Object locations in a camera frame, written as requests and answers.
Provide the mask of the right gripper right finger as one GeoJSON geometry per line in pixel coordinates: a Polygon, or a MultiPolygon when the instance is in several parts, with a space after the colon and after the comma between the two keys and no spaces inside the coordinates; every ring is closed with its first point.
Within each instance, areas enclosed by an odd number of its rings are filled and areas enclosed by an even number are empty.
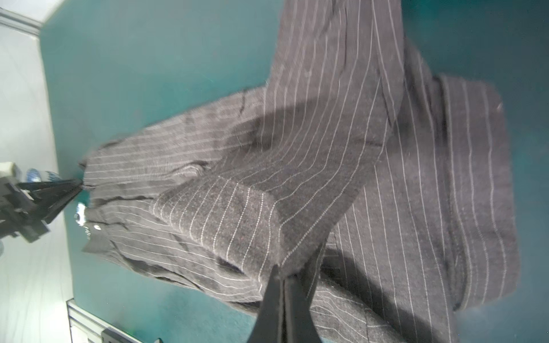
{"type": "Polygon", "coordinates": [[[313,323],[306,295],[297,277],[288,277],[284,281],[283,307],[283,342],[322,342],[313,323]]]}

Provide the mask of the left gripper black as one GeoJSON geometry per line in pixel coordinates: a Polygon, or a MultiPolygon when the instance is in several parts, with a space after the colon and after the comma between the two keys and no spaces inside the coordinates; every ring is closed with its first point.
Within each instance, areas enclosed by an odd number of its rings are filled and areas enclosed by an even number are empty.
{"type": "Polygon", "coordinates": [[[1,163],[1,240],[23,237],[33,243],[49,232],[45,223],[51,223],[82,191],[82,181],[20,182],[18,175],[16,164],[1,163]]]}

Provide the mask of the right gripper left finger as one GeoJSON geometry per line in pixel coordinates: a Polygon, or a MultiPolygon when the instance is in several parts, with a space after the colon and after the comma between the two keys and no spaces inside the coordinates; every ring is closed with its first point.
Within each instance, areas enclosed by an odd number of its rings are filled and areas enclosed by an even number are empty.
{"type": "Polygon", "coordinates": [[[284,342],[284,314],[283,280],[280,277],[280,268],[275,265],[247,343],[284,342]]]}

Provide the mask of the grey pinstriped long sleeve shirt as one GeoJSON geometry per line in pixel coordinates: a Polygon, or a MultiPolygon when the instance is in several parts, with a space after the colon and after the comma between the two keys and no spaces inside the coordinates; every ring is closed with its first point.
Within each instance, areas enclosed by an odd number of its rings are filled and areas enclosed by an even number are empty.
{"type": "Polygon", "coordinates": [[[256,314],[273,267],[336,342],[457,342],[518,284],[499,94],[434,76],[399,1],[286,1],[267,84],[84,162],[84,251],[256,314]]]}

